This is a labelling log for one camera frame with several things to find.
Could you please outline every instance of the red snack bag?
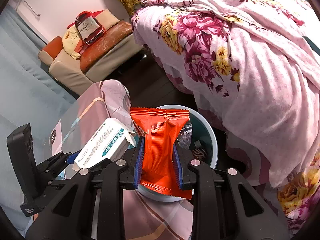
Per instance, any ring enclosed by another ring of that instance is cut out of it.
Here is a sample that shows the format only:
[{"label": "red snack bag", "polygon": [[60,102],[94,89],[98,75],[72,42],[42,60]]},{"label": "red snack bag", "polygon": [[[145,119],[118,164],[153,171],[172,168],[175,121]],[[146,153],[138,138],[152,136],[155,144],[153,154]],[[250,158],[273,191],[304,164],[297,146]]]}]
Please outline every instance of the red snack bag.
[{"label": "red snack bag", "polygon": [[189,110],[131,107],[139,136],[145,137],[140,184],[165,195],[191,199],[191,190],[180,190],[172,164],[172,148],[189,120]]}]

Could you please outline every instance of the crumpled foil wrapper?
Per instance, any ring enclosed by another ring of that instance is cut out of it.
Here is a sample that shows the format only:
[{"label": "crumpled foil wrapper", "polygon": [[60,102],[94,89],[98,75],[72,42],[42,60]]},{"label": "crumpled foil wrapper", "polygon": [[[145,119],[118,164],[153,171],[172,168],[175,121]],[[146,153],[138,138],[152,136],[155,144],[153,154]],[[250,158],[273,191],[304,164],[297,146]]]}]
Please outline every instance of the crumpled foil wrapper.
[{"label": "crumpled foil wrapper", "polygon": [[192,136],[192,124],[190,121],[186,122],[184,127],[181,129],[177,140],[178,144],[181,148],[189,149],[191,144],[191,136]]}]

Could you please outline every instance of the dark floor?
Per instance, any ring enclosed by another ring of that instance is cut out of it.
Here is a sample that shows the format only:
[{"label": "dark floor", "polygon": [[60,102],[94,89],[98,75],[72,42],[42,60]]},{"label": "dark floor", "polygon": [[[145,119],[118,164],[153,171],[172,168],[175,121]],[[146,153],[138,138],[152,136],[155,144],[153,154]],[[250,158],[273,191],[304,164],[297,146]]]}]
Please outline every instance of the dark floor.
[{"label": "dark floor", "polygon": [[[177,90],[167,78],[164,70],[158,66],[149,51],[143,50],[147,57],[137,54],[113,73],[107,79],[119,80],[129,91],[132,106],[158,107],[163,105],[182,105],[197,111],[192,95]],[[219,158],[217,169],[226,170],[229,167],[243,172],[245,166],[228,157],[225,152],[226,135],[214,129],[218,141]]]}]

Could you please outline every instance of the brown leather cushion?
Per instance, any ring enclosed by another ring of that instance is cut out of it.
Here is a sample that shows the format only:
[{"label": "brown leather cushion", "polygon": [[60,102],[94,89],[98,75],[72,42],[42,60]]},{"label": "brown leather cushion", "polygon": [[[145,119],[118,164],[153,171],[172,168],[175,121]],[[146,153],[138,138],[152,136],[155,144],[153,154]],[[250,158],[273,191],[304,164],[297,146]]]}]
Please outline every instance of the brown leather cushion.
[{"label": "brown leather cushion", "polygon": [[120,21],[88,47],[80,58],[80,69],[86,72],[98,59],[111,50],[116,44],[132,33],[131,24]]}]

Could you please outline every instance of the blue gripper pad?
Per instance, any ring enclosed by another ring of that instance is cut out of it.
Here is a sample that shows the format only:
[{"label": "blue gripper pad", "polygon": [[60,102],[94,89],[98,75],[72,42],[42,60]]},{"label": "blue gripper pad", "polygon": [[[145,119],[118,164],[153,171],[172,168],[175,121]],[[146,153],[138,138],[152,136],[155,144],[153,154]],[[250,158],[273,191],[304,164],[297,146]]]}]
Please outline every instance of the blue gripper pad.
[{"label": "blue gripper pad", "polygon": [[176,144],[173,144],[173,151],[172,151],[172,163],[174,168],[174,173],[176,175],[176,182],[179,185],[179,189],[182,189],[183,182],[182,182],[182,167],[177,151]]},{"label": "blue gripper pad", "polygon": [[75,159],[77,158],[80,152],[81,150],[70,155],[69,158],[67,159],[67,164],[73,164],[73,162],[75,161]]},{"label": "blue gripper pad", "polygon": [[135,188],[138,188],[138,185],[140,184],[141,180],[141,173],[142,173],[142,164],[143,164],[143,158],[144,158],[144,140],[145,138],[142,138],[139,153],[136,161],[136,166],[134,169],[134,181],[133,185]]}]

